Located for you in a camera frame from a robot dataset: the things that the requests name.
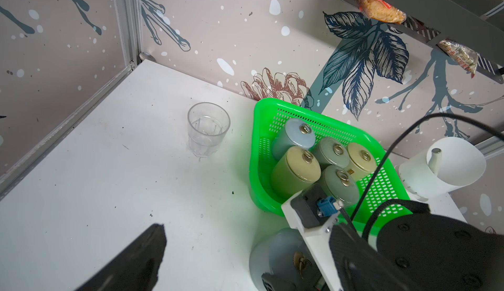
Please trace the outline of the sage green tea canister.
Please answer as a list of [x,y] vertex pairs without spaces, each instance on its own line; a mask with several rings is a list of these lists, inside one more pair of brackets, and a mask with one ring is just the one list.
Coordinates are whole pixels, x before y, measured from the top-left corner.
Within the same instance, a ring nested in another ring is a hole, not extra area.
[[353,177],[339,166],[328,166],[318,181],[325,194],[343,203],[344,207],[355,205],[360,198],[358,186]]

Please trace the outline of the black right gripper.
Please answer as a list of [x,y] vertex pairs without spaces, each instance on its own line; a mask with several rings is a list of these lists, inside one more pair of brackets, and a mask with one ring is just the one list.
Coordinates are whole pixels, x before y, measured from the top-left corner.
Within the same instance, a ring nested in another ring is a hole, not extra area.
[[432,214],[384,225],[377,251],[424,290],[502,290],[503,236]]

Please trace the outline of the yellow-green tea canister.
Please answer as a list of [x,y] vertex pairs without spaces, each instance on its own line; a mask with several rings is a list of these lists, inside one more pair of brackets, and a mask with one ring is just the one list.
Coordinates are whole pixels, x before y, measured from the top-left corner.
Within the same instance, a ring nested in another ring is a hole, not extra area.
[[309,150],[292,146],[274,166],[270,184],[279,197],[288,199],[317,182],[321,173],[318,160]]

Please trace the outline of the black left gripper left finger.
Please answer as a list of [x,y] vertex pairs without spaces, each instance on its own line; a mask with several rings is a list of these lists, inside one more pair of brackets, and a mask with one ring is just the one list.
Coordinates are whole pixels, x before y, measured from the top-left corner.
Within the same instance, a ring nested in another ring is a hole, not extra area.
[[152,224],[78,290],[153,290],[167,239],[162,224]]

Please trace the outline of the beige tea canister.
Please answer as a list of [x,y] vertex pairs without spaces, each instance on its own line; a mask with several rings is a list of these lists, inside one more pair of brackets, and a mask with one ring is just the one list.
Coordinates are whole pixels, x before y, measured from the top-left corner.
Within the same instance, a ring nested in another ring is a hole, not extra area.
[[346,147],[350,162],[345,170],[355,180],[355,182],[364,179],[373,174],[377,168],[377,162],[374,156],[364,146],[351,142]]

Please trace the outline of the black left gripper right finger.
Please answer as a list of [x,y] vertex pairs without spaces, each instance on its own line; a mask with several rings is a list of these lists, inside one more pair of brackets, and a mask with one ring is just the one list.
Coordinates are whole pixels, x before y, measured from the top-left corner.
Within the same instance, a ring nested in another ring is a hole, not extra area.
[[346,224],[333,226],[329,249],[343,290],[421,290]]

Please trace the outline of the blue-grey tea canister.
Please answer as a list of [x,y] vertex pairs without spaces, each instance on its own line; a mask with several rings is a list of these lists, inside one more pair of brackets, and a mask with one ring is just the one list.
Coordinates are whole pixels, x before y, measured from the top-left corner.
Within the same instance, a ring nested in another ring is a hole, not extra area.
[[257,290],[328,290],[303,237],[285,228],[251,252],[249,272]]

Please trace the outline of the grey-green canister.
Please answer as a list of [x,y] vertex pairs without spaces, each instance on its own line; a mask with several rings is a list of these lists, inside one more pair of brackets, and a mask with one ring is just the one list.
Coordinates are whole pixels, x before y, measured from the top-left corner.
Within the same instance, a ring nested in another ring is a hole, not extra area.
[[311,149],[311,153],[318,161],[321,170],[328,166],[346,168],[350,164],[350,157],[343,144],[332,137],[323,137]]

